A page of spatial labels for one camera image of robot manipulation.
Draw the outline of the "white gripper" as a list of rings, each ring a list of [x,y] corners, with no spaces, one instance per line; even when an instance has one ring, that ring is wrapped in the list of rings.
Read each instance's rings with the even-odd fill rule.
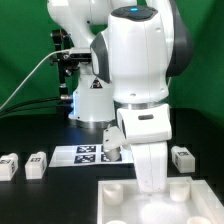
[[[131,151],[140,192],[162,192],[167,182],[167,142],[135,144]]]

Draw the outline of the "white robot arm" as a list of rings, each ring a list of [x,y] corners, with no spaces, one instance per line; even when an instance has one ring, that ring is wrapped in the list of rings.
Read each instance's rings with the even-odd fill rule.
[[[51,18],[72,44],[62,73],[80,70],[71,123],[101,127],[103,149],[115,161],[131,151],[138,186],[166,187],[172,137],[167,77],[190,63],[192,43],[174,0],[48,0]]]

